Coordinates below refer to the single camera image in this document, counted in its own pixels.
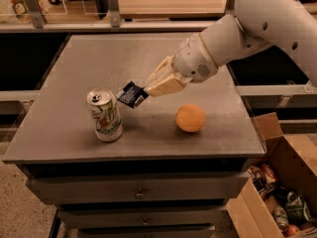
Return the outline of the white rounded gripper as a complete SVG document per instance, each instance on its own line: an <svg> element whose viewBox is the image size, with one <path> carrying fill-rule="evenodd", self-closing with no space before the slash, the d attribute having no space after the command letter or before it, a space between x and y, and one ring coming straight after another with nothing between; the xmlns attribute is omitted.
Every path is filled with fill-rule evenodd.
<svg viewBox="0 0 317 238"><path fill-rule="evenodd" d="M146 79L144 91L152 97L173 94L182 91L189 82L203 82L217 72L218 65L209 56L200 36L193 34L179 45L173 56L157 66Z"/></svg>

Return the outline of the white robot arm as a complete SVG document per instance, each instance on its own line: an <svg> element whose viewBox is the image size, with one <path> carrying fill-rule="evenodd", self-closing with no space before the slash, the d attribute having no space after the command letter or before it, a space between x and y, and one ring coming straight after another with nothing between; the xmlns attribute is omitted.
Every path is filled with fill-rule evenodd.
<svg viewBox="0 0 317 238"><path fill-rule="evenodd" d="M203 82L219 67L276 46L317 83L317 20L299 0L235 0L227 14L180 43L146 80L144 91L161 96Z"/></svg>

